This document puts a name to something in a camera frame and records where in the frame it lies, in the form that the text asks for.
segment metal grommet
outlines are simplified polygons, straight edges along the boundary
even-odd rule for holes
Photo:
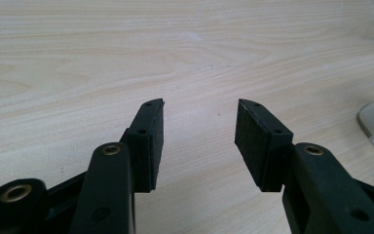
[[[115,155],[121,151],[120,146],[117,145],[107,145],[102,149],[103,155]]]
[[[320,148],[313,146],[313,145],[307,145],[303,148],[307,153],[315,155],[315,156],[320,156],[323,155],[323,150]]]
[[[29,184],[17,184],[8,188],[2,195],[1,201],[4,203],[13,203],[26,197],[32,191]]]

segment light wood tabletop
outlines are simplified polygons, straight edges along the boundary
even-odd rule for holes
[[[239,98],[374,185],[374,0],[0,1],[0,185],[85,171],[139,106],[166,102],[138,233],[289,233],[234,144]]]

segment wood grain surface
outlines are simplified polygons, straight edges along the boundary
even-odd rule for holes
[[[165,146],[138,233],[289,233],[234,144],[238,99],[374,185],[356,122],[374,100],[374,0],[0,0],[0,185],[83,172],[153,98]]]

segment screw hole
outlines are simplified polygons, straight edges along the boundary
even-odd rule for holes
[[[103,221],[111,215],[111,210],[107,207],[101,207],[93,211],[93,220],[94,221]]]
[[[348,208],[347,213],[360,221],[369,220],[369,215],[359,208]]]
[[[323,155],[323,150],[312,145],[306,146],[305,151],[312,155],[317,155],[317,156]]]
[[[121,148],[116,145],[108,145],[102,149],[102,153],[104,155],[114,155],[114,154],[118,154],[120,151],[121,151]]]
[[[4,203],[13,203],[26,197],[32,191],[29,184],[18,184],[8,188],[2,195],[1,201]]]

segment black plastic arm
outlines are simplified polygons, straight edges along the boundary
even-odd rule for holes
[[[235,143],[262,192],[285,186],[293,233],[374,233],[374,189],[363,190],[329,150],[293,145],[292,136],[263,105],[239,100]]]
[[[156,188],[162,99],[141,105],[120,142],[93,152],[87,172],[47,190],[39,179],[0,187],[0,233],[134,233],[134,192]]]

